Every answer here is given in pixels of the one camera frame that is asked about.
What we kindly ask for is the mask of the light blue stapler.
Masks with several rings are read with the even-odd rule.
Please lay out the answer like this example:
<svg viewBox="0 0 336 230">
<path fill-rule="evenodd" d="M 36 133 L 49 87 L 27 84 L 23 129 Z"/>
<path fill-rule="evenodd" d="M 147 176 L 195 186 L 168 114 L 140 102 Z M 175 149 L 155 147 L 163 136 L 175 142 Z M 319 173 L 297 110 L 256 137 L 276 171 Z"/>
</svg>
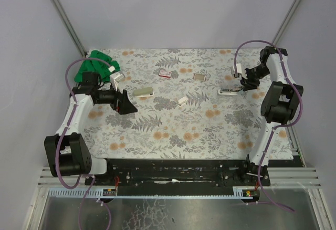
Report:
<svg viewBox="0 0 336 230">
<path fill-rule="evenodd" d="M 218 94 L 223 96 L 236 96 L 241 91 L 241 89 L 219 89 Z"/>
</svg>

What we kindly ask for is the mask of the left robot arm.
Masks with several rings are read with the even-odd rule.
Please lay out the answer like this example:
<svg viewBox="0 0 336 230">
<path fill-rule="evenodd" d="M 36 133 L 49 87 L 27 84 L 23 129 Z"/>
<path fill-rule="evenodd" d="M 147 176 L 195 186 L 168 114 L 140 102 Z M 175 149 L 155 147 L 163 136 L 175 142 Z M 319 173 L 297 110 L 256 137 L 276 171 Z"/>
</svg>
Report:
<svg viewBox="0 0 336 230">
<path fill-rule="evenodd" d="M 55 135 L 47 136 L 44 147 L 51 174 L 54 177 L 105 174 L 106 159 L 95 158 L 83 138 L 89 113 L 96 104 L 109 104 L 120 115 L 136 113 L 137 108 L 131 103 L 126 90 L 122 92 L 110 88 L 102 90 L 100 75 L 85 72 L 82 82 L 72 89 L 69 109 L 61 127 Z"/>
</svg>

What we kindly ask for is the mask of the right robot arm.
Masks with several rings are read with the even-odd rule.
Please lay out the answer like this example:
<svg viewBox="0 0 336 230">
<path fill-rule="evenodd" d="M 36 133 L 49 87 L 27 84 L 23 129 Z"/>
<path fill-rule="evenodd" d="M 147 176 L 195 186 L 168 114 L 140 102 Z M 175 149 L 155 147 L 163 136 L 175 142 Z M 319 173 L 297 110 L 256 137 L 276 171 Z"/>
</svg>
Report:
<svg viewBox="0 0 336 230">
<path fill-rule="evenodd" d="M 246 77 L 240 80 L 243 91 L 248 91 L 257 89 L 260 80 L 265 76 L 270 76 L 271 79 L 271 85 L 260 108 L 261 131 L 243 165 L 244 174 L 249 177 L 267 175 L 276 130 L 286 127 L 302 104 L 303 86 L 295 84 L 291 77 L 287 56 L 285 49 L 266 46 L 260 52 L 260 64 L 252 69 L 246 69 Z"/>
</svg>

